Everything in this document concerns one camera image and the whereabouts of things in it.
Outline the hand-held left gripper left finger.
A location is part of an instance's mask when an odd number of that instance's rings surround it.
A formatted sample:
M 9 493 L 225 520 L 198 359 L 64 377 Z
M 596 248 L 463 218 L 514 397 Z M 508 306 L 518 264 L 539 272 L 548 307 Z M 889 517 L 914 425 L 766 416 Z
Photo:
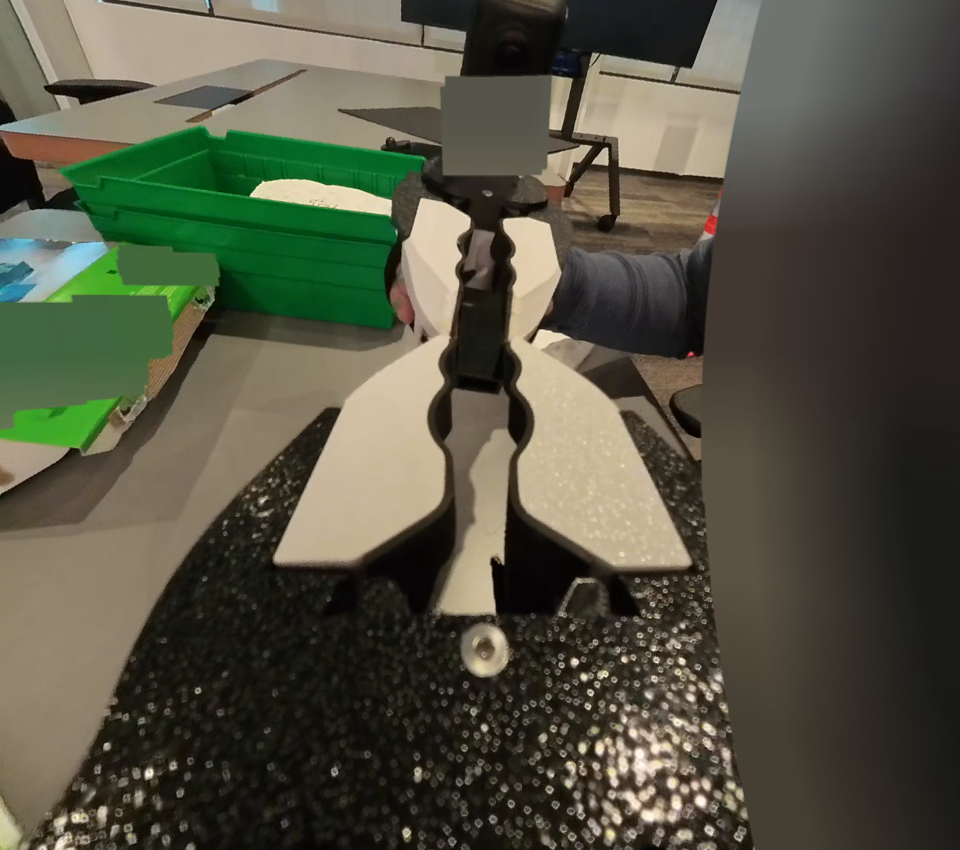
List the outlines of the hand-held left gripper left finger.
M 452 501 L 437 412 L 451 339 L 419 344 L 344 402 L 273 556 L 282 568 L 357 570 Z

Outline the black wheeled television stand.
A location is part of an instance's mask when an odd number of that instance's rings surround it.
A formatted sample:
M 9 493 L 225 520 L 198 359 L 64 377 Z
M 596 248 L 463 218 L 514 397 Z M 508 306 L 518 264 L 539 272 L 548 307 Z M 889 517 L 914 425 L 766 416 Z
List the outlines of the black wheeled television stand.
M 575 163 L 563 187 L 564 198 L 572 196 L 575 185 L 579 183 L 585 172 L 590 169 L 602 152 L 606 152 L 606 180 L 608 196 L 608 212 L 601 216 L 596 223 L 600 232 L 610 232 L 618 222 L 621 213 L 620 202 L 620 166 L 619 143 L 615 136 L 598 136 L 577 131 L 577 120 L 580 113 L 583 94 L 586 89 L 587 77 L 592 65 L 592 54 L 586 52 L 562 49 L 555 58 L 551 75 L 570 80 L 565 111 L 559 129 L 551 129 L 551 141 L 561 144 L 561 152 L 586 147 L 586 154 L 582 160 Z

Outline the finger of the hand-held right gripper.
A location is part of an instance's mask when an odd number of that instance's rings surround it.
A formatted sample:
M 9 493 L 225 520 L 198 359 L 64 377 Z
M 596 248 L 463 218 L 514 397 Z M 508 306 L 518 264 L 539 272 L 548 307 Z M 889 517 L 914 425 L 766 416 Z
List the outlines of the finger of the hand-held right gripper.
M 414 310 L 414 330 L 427 340 L 449 337 L 461 293 L 464 240 L 473 222 L 461 210 L 420 199 L 401 249 L 401 275 Z
M 547 315 L 560 281 L 561 264 L 551 226 L 530 217 L 502 218 L 496 238 L 499 266 L 506 275 L 499 292 L 500 318 L 495 339 L 530 340 Z

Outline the person's right hand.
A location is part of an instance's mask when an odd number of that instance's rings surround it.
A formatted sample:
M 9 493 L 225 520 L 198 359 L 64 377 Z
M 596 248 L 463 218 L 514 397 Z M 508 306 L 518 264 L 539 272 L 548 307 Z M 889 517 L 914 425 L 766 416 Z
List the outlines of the person's right hand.
M 416 322 L 416 312 L 414 311 L 414 304 L 409 289 L 402 275 L 402 269 L 398 267 L 393 276 L 388 291 L 390 305 L 400 323 L 406 327 L 413 327 Z

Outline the person's right forearm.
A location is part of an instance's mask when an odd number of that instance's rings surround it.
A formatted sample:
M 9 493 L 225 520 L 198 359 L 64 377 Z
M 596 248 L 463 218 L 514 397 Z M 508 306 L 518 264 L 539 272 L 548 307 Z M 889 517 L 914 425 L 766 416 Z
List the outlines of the person's right forearm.
M 618 352 L 701 356 L 713 247 L 709 236 L 676 254 L 571 249 L 542 324 Z

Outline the green plastic bin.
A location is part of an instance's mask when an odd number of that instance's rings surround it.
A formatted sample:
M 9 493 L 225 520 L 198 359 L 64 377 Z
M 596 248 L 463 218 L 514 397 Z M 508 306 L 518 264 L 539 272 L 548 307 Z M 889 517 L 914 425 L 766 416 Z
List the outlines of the green plastic bin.
M 195 127 L 61 171 L 108 241 L 216 258 L 223 307 L 390 328 L 392 196 L 421 157 Z M 303 180 L 384 198 L 386 213 L 280 203 L 259 184 Z

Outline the black tall brick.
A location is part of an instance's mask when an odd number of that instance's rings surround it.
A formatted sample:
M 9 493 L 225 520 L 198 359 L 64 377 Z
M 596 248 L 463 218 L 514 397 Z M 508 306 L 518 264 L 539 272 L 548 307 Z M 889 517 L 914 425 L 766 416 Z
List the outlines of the black tall brick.
M 495 395 L 503 386 L 509 245 L 501 231 L 474 230 L 467 247 L 455 321 L 455 385 Z

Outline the black office chair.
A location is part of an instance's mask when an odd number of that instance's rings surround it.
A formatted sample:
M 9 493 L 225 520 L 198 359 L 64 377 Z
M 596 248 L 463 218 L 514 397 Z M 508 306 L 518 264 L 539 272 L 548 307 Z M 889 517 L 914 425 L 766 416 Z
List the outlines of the black office chair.
M 110 79 L 66 79 L 44 86 L 44 90 L 55 98 L 68 99 L 80 106 L 89 105 L 138 91 L 154 88 L 155 85 L 139 81 Z

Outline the grey desk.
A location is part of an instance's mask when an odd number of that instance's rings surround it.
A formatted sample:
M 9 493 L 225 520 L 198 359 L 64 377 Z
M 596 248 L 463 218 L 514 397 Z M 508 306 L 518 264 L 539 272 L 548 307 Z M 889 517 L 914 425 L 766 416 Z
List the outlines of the grey desk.
M 750 846 L 700 480 L 631 434 L 693 568 L 636 616 L 462 616 L 272 558 L 398 334 L 222 314 L 126 441 L 2 497 L 2 794 L 27 848 Z

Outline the white crumpled bag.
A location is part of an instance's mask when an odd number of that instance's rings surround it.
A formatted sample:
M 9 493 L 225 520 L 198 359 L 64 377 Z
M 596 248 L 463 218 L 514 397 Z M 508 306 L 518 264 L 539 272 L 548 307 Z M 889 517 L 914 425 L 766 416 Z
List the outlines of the white crumpled bag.
M 389 217 L 392 203 L 360 188 L 322 184 L 309 180 L 283 179 L 264 181 L 252 191 L 254 199 L 295 204 L 316 208 L 328 208 L 352 212 L 364 212 Z

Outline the green cardboard box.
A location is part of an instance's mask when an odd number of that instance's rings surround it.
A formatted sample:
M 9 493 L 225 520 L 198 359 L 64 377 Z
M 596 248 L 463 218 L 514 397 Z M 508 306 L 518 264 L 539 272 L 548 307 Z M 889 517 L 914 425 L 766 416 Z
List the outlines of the green cardboard box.
M 113 449 L 215 298 L 215 256 L 2 239 L 2 492 L 67 453 Z

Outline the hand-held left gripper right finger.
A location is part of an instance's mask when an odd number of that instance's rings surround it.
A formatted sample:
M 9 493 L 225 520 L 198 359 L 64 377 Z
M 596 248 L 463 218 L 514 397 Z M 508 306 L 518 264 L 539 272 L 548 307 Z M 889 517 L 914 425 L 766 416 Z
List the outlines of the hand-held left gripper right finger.
M 535 531 L 608 574 L 692 559 L 616 404 L 526 340 L 508 347 L 510 500 Z

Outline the dark blue mat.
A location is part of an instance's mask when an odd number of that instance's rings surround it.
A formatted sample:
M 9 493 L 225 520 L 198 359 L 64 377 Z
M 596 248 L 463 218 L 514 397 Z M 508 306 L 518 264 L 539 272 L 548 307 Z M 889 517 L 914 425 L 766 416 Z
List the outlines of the dark blue mat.
M 154 102 L 166 107 L 176 107 L 198 112 L 215 112 L 223 107 L 242 103 L 252 96 L 251 90 L 221 86 L 199 86 L 157 99 Z

